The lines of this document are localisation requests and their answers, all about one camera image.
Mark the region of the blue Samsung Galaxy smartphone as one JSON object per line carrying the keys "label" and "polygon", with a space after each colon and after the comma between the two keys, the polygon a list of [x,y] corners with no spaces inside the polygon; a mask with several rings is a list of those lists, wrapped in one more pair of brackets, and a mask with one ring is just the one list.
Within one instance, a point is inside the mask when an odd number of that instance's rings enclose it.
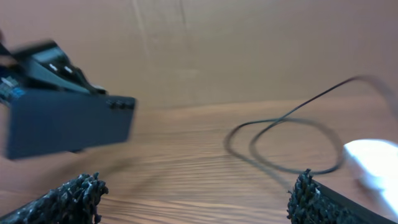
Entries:
{"label": "blue Samsung Galaxy smartphone", "polygon": [[132,97],[28,89],[10,102],[5,156],[21,159],[127,141]]}

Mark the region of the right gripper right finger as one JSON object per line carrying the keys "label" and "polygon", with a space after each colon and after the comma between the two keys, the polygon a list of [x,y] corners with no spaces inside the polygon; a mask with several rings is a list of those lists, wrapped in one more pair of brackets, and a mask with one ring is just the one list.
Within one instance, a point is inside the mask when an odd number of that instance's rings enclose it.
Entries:
{"label": "right gripper right finger", "polygon": [[397,224],[301,173],[287,204],[291,224]]}

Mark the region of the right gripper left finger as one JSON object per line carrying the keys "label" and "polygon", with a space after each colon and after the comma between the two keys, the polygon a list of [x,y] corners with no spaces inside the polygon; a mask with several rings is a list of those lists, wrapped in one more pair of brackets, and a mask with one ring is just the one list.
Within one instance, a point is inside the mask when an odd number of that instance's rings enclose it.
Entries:
{"label": "right gripper left finger", "polygon": [[101,221],[97,206],[109,193],[99,173],[81,174],[37,200],[1,217],[1,224],[94,224]]}

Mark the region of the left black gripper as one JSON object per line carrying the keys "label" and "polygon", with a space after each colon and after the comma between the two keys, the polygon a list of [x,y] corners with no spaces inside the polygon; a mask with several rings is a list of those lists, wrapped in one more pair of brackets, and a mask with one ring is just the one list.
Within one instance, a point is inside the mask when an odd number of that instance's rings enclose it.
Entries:
{"label": "left black gripper", "polygon": [[3,45],[1,32],[1,104],[25,94],[24,78],[30,85],[42,85],[58,91],[74,91],[89,95],[105,95],[107,91],[92,85],[83,71],[74,66],[68,55],[53,40],[25,44],[11,52]]}

